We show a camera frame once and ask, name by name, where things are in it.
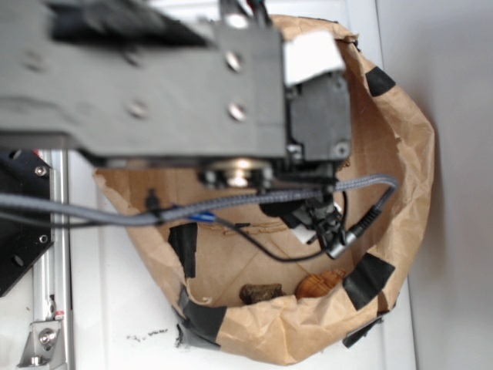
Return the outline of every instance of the cable connector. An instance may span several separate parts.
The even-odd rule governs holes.
[[[345,251],[347,251],[351,245],[353,245],[364,232],[372,225],[382,213],[381,210],[376,207],[372,207],[357,224],[352,226],[347,232],[344,240],[339,239],[334,243],[332,249],[327,252],[328,256],[333,260],[338,259]]]

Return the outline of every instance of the brown paper bag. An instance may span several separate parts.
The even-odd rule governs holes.
[[[362,56],[354,44],[357,35],[322,20],[287,16],[273,20],[286,39],[318,29],[334,34],[347,63],[353,125],[350,166],[339,177],[389,173],[401,182],[397,194],[357,245],[337,261],[323,256],[281,264],[224,227],[199,224],[186,234],[196,237],[195,277],[186,278],[167,242],[170,228],[179,223],[129,228],[128,233],[154,280],[192,330],[220,345],[222,351],[287,365],[341,340],[394,307],[428,218],[434,131],[404,91]],[[95,178],[123,214],[145,211],[149,188],[156,189],[164,207],[238,193],[206,190],[192,170],[98,170]],[[383,191],[378,186],[352,191],[347,224],[356,222]],[[217,214],[249,224],[244,230],[279,255],[297,257],[320,250],[317,242],[299,242],[281,220],[264,215],[256,205]],[[292,295],[308,274],[335,268],[350,275],[328,295],[299,301]],[[288,295],[243,306],[239,292],[244,284],[274,283],[281,283]],[[371,286],[380,283],[371,292]]]

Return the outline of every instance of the black metal plate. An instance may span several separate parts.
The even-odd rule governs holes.
[[[38,176],[38,167],[46,168],[47,174]],[[49,166],[30,151],[0,151],[0,191],[50,199]],[[15,213],[51,220],[49,214]],[[51,245],[51,229],[0,219],[0,297],[7,295]]]

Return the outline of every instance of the screw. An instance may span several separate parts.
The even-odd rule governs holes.
[[[46,351],[49,351],[56,341],[56,333],[51,329],[45,329],[38,336],[39,343],[43,345]]]
[[[138,119],[144,119],[147,117],[147,106],[145,103],[139,100],[133,100],[128,106],[127,110],[129,113]]]
[[[224,19],[229,27],[234,29],[248,28],[248,18],[241,14],[229,14]]]
[[[31,357],[31,365],[32,366],[40,366],[42,361],[43,361],[43,357],[41,357],[41,356]]]
[[[289,144],[287,146],[287,152],[293,157],[294,160],[303,159],[303,148],[299,144]]]
[[[41,342],[42,345],[45,345],[46,343],[49,342],[49,335],[47,335],[47,334],[40,335],[39,341]]]
[[[228,66],[234,72],[240,72],[241,71],[241,60],[237,54],[235,54],[234,52],[227,52],[226,53],[226,61],[228,63]]]
[[[350,152],[349,144],[345,141],[340,141],[339,143],[337,143],[335,147],[335,151],[340,158],[344,158],[349,155]]]
[[[34,173],[39,177],[45,177],[48,174],[48,170],[44,166],[38,166],[35,168]]]
[[[238,122],[243,122],[247,117],[243,106],[237,103],[231,103],[228,107],[228,112]]]

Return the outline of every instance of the brown object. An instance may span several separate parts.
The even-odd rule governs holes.
[[[323,297],[342,281],[345,274],[346,271],[337,269],[308,275],[298,285],[296,299]]]
[[[352,119],[352,153],[349,167],[338,176],[353,179],[370,173],[389,173],[401,183],[382,215],[341,258],[321,256],[299,264],[280,264],[250,243],[218,225],[200,224],[197,235],[196,277],[185,279],[174,250],[167,243],[169,228],[134,227],[128,233],[143,262],[170,304],[179,312],[183,287],[189,298],[208,307],[228,306],[215,342],[220,350],[262,362],[293,364],[315,354],[373,321],[380,311],[390,311],[421,245],[430,207],[434,173],[434,131],[419,108],[399,87],[373,97],[366,73],[375,65],[357,50],[357,35],[337,23],[308,18],[274,16],[286,39],[303,32],[326,29],[333,33],[347,65]],[[192,170],[98,170],[96,181],[123,214],[146,211],[149,188],[156,189],[162,205],[190,204],[239,191],[206,190]],[[384,186],[350,193],[348,225],[365,214]],[[320,250],[315,242],[302,244],[276,218],[250,205],[218,211],[243,228],[272,252],[298,257]],[[369,253],[393,265],[394,272],[380,294],[357,310],[342,284],[320,298],[294,295],[259,304],[244,305],[238,292],[245,284],[278,281],[288,294],[307,274],[342,268],[350,274]]]
[[[283,297],[281,284],[252,285],[246,284],[241,288],[240,298],[245,304],[254,304],[262,301],[270,301],[277,297]]]

